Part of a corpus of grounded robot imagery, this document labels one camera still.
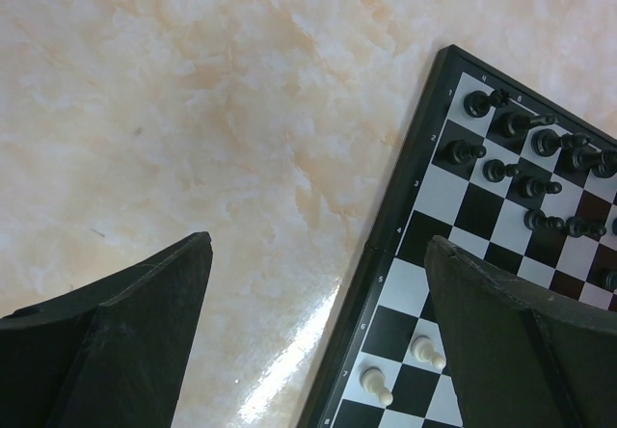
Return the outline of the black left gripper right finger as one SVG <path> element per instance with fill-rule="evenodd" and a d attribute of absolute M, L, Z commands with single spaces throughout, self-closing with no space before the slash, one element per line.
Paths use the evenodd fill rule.
<path fill-rule="evenodd" d="M 613 427 L 616 315 L 441 237 L 424 258 L 466 427 Z"/>

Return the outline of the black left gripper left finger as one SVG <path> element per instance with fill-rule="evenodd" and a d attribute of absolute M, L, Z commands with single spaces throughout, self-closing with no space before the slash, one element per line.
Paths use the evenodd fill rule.
<path fill-rule="evenodd" d="M 1 320 L 5 427 L 168 427 L 213 251 L 196 232 Z"/>

